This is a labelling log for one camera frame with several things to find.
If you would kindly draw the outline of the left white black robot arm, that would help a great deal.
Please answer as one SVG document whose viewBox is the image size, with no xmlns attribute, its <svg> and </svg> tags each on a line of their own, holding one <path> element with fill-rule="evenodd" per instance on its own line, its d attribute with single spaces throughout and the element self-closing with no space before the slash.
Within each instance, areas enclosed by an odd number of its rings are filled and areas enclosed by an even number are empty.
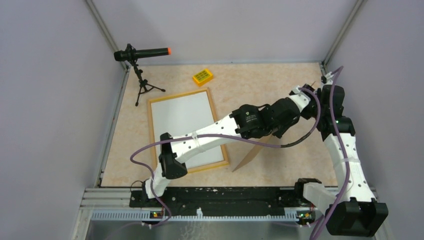
<svg viewBox="0 0 424 240">
<path fill-rule="evenodd" d="M 280 139 L 301 117 L 314 118 L 315 123 L 300 139 L 280 145 L 260 142 L 261 138 L 270 135 Z M 149 207 L 156 206 L 169 183 L 187 175 L 187 161 L 201 153 L 235 141 L 268 148 L 294 147 L 312 134 L 320 117 L 319 98 L 311 88 L 304 86 L 295 87 L 288 97 L 273 104 L 244 104 L 213 124 L 185 135 L 172 136 L 168 132 L 163 133 L 159 141 L 140 148 L 130 156 L 130 161 L 136 164 L 134 157 L 137 154 L 156 146 L 160 147 L 158 167 L 152 169 L 147 166 L 151 176 L 143 184 L 141 200 Z"/>
</svg>

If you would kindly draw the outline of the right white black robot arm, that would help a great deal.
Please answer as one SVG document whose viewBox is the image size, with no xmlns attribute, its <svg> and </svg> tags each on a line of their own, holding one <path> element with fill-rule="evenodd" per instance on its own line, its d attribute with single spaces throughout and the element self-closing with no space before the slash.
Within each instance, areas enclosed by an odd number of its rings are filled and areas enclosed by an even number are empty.
<svg viewBox="0 0 424 240">
<path fill-rule="evenodd" d="M 338 193 L 310 180 L 293 192 L 299 206 L 312 203 L 322 214 L 310 235 L 323 230 L 332 236 L 373 237 L 389 215 L 386 203 L 378 202 L 363 173 L 356 147 L 356 132 L 350 118 L 343 116 L 345 91 L 326 84 L 317 90 L 320 101 L 319 132 L 332 161 Z"/>
</svg>

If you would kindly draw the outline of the brown backing board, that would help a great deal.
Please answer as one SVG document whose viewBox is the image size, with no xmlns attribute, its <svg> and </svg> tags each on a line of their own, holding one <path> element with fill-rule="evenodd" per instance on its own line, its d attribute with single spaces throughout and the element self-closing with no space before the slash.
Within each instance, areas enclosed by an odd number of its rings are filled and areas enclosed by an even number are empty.
<svg viewBox="0 0 424 240">
<path fill-rule="evenodd" d="M 320 105 L 320 102 L 319 102 L 319 98 L 317 97 L 317 90 L 313 88 L 314 84 L 315 84 L 315 82 L 313 82 L 311 85 L 305 84 L 302 88 L 305 89 L 305 90 L 308 89 L 310 91 L 310 95 L 314 99 L 312 101 L 312 103 L 310 103 L 308 105 L 309 107 L 311 107 L 311 110 L 308 110 L 307 113 L 310 113 L 311 118 L 314 116 L 315 122 L 312 125 L 311 130 L 309 130 L 305 135 L 300 137 L 298 140 L 296 140 L 292 143 L 285 143 L 284 144 L 284 145 L 286 145 L 285 148 L 294 147 L 294 146 L 302 143 L 315 131 L 315 129 L 318 126 L 318 123 L 320 121 L 319 118 L 321 117 L 322 111 L 320 110 L 321 105 Z M 271 145 L 270 141 L 271 141 L 272 138 L 274 138 L 274 136 L 272 134 L 269 134 L 267 136 L 260 138 L 257 141 L 257 143 L 254 144 L 254 147 L 246 154 L 246 156 L 232 170 L 232 172 L 235 172 L 238 169 L 240 169 L 240 168 L 244 167 L 245 165 L 249 164 L 250 162 L 252 162 L 263 148 L 269 147 Z"/>
</svg>

